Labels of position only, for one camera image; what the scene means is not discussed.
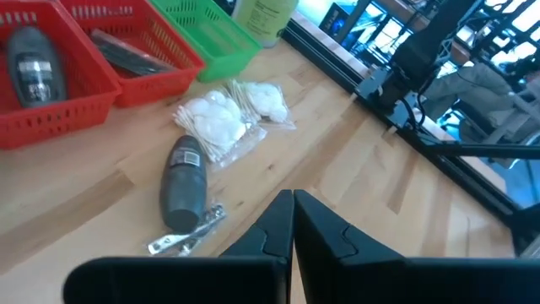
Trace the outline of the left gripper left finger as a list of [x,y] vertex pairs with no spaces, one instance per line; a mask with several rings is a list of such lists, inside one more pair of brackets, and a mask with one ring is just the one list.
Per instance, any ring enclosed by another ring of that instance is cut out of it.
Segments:
[[282,190],[217,258],[97,258],[75,268],[64,304],[289,304],[294,194]]

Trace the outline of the black stand leg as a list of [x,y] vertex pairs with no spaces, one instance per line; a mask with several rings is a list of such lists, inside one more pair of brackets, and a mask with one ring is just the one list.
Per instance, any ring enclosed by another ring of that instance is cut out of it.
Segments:
[[540,146],[517,144],[428,144],[428,150],[445,156],[475,156],[501,159],[540,160]]

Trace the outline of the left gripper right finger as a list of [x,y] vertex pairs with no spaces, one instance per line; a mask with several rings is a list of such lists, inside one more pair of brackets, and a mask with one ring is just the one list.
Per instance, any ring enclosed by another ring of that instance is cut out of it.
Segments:
[[540,260],[404,257],[304,190],[295,249],[313,304],[540,304]]

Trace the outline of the dark grey deodorant bottle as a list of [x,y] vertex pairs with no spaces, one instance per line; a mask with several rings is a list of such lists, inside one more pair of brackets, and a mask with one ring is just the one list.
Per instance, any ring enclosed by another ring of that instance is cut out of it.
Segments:
[[62,63],[49,37],[34,26],[16,29],[7,43],[8,74],[23,108],[68,98]]
[[184,135],[175,142],[165,162],[159,206],[165,225],[178,234],[195,231],[206,210],[207,170],[197,139]]

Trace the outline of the green disinfecting wipes canister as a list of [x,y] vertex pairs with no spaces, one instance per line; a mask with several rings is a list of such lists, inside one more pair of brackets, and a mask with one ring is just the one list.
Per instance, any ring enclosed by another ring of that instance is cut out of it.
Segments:
[[235,0],[232,19],[263,47],[274,47],[300,0]]

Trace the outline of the person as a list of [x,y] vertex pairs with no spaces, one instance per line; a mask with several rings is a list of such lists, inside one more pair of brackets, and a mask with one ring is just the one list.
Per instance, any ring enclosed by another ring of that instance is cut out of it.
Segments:
[[540,77],[540,59],[529,56],[505,65],[503,77],[489,65],[479,62],[433,80],[424,92],[425,114],[433,121],[442,117],[460,101],[478,114],[474,122],[487,121],[487,128],[498,127],[516,111],[517,100],[531,102],[534,96],[521,95],[520,80],[530,82]]

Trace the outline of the cotton swabs bag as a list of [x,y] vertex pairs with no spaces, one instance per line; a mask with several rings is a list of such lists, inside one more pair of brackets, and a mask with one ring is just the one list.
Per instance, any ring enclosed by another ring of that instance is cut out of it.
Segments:
[[210,90],[179,105],[173,119],[197,139],[214,170],[247,155],[267,136],[267,131],[246,117],[238,102],[223,89]]
[[296,129],[279,85],[231,79],[225,88],[248,122],[270,130]]

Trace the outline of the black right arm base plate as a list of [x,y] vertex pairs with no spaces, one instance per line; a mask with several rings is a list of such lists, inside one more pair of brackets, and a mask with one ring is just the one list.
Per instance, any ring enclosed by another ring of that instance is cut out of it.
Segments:
[[415,99],[408,80],[392,69],[375,69],[355,88],[356,101],[390,127],[416,130]]

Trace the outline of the red plastic basket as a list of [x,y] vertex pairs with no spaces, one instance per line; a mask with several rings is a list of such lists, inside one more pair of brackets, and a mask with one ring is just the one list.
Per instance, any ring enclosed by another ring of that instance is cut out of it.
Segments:
[[107,62],[105,70],[120,85],[115,105],[148,104],[188,91],[205,67],[187,41],[148,0],[58,0],[78,26],[89,35],[101,30],[168,63],[168,73],[137,76]]
[[[24,109],[8,75],[8,38],[32,25],[59,53],[67,99]],[[67,10],[52,0],[0,0],[0,149],[15,149],[103,123],[121,93],[116,76]]]

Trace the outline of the black comb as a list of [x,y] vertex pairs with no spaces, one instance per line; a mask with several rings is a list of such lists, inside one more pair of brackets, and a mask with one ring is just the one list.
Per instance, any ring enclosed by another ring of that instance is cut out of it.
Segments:
[[165,62],[159,60],[157,57],[153,57],[147,52],[121,41],[113,35],[106,34],[102,30],[92,30],[90,39],[110,62],[165,65]]
[[134,64],[134,63],[113,63],[108,61],[109,63],[112,63],[113,65],[126,69],[127,71],[136,74],[137,76],[147,76],[151,74],[157,74],[157,73],[168,73],[176,71],[176,68],[169,65],[168,63],[165,63],[165,65],[157,65],[157,64]]

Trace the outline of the silver nail clipper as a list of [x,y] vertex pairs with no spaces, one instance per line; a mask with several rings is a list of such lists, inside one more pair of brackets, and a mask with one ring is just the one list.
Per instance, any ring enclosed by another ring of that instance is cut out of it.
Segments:
[[226,216],[224,206],[214,204],[205,212],[194,232],[187,235],[164,235],[148,244],[148,252],[151,256],[187,257],[208,235],[215,231]]

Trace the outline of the green plastic basket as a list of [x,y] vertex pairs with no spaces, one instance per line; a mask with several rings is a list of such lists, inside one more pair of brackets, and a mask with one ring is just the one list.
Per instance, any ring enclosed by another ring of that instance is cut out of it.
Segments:
[[214,0],[149,0],[203,59],[201,82],[236,76],[262,49]]

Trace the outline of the black aluminium table frame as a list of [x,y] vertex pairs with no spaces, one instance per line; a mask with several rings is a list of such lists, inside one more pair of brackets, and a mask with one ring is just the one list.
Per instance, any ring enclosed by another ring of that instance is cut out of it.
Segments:
[[505,194],[502,177],[480,159],[454,153],[459,144],[443,144],[450,137],[432,122],[423,122],[417,131],[404,126],[395,117],[386,116],[375,103],[365,99],[359,87],[371,72],[363,63],[348,54],[332,37],[316,27],[304,15],[293,13],[283,33],[283,39],[312,61],[330,79],[352,96],[354,103],[369,111],[388,131],[437,167],[447,178],[483,206],[511,233],[515,255],[527,255],[529,250],[540,251],[540,203],[519,209]]

